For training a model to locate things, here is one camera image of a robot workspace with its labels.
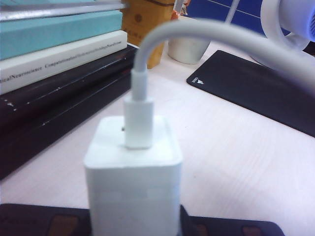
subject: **mouse pad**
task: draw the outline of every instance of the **mouse pad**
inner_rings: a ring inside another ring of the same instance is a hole
[[[315,137],[315,98],[268,67],[217,51],[187,83]]]

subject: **book spine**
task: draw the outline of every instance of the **book spine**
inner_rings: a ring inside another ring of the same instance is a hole
[[[120,30],[120,11],[0,22],[0,59]]]
[[[126,47],[126,33],[120,30],[0,61],[0,95]]]

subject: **white power adapter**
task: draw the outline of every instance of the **white power adapter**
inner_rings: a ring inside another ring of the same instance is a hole
[[[86,168],[93,236],[176,236],[182,155],[168,123],[154,118],[154,145],[125,147],[124,118],[104,118]]]

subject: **white cable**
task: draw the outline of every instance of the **white cable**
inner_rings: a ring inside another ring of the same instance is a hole
[[[231,24],[239,3],[240,3],[240,0],[234,0],[233,1],[232,5],[230,7],[230,10],[228,11],[227,17],[225,19],[226,24]]]
[[[129,148],[149,148],[152,145],[153,102],[147,98],[146,62],[156,45],[172,37],[196,37],[233,46],[260,58],[269,67],[285,73],[288,80],[315,95],[315,68],[311,61],[288,48],[244,28],[217,21],[172,21],[153,30],[136,54],[131,97],[125,102],[126,146]]]

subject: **stack of books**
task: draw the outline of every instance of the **stack of books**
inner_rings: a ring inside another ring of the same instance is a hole
[[[130,88],[121,25],[118,10],[0,22],[0,179]]]

